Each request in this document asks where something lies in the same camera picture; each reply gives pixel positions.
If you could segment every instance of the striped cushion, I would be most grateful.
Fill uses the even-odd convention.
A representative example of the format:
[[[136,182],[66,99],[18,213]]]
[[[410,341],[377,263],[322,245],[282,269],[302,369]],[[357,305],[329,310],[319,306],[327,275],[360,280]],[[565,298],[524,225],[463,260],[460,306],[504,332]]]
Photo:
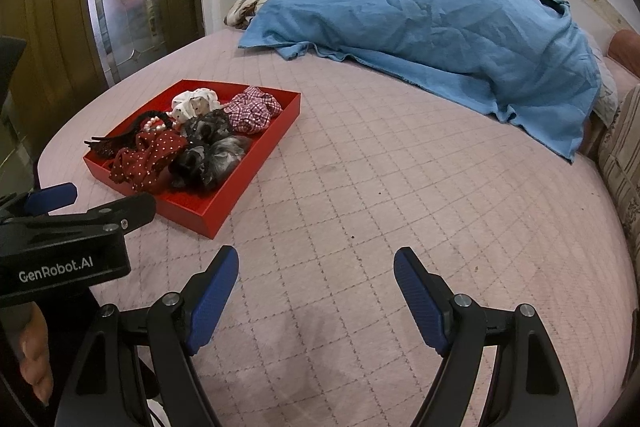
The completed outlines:
[[[638,275],[640,261],[640,85],[631,90],[600,144],[598,163],[618,210]]]

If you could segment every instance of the black cable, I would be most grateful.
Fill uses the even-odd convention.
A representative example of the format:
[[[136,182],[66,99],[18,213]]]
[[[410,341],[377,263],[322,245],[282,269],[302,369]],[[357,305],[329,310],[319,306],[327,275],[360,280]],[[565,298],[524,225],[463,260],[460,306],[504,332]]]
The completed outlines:
[[[154,417],[154,419],[158,422],[158,424],[160,425],[160,427],[164,427],[164,423],[162,423],[162,422],[160,421],[160,419],[158,418],[158,416],[156,416],[156,413],[154,413],[154,412],[151,410],[151,407],[149,408],[149,412],[151,413],[151,416],[153,416],[153,417]]]

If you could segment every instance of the white scrunchie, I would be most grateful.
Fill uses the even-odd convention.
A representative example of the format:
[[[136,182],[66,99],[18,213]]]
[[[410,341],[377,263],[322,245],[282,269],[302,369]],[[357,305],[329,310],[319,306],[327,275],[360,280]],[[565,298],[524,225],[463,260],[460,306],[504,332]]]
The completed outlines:
[[[171,103],[169,116],[178,123],[207,114],[222,105],[215,91],[201,87],[195,91],[185,91],[177,95]]]

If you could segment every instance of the pink checkered scrunchie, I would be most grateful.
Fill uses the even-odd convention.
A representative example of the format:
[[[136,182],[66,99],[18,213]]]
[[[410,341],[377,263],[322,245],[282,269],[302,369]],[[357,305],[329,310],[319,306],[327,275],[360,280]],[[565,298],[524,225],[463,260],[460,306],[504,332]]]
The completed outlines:
[[[250,86],[236,94],[224,107],[224,111],[228,114],[234,131],[255,134],[267,129],[271,118],[279,115],[282,107],[272,94]]]

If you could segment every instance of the metal screw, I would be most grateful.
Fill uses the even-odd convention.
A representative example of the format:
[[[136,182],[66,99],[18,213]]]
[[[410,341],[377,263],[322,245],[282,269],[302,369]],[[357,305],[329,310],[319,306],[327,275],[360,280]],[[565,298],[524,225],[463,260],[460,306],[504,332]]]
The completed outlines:
[[[453,297],[453,302],[455,302],[458,306],[468,308],[469,306],[471,306],[471,302],[473,301],[471,300],[471,297],[469,297],[469,295],[459,293],[458,295]]]
[[[531,304],[523,304],[520,306],[520,313],[525,317],[533,317],[536,314],[536,309]]]
[[[173,306],[180,301],[180,294],[176,292],[169,292],[162,297],[162,304],[165,306]]]
[[[113,315],[114,311],[116,311],[116,306],[113,304],[105,304],[102,309],[100,309],[100,315],[103,317],[110,317]]]

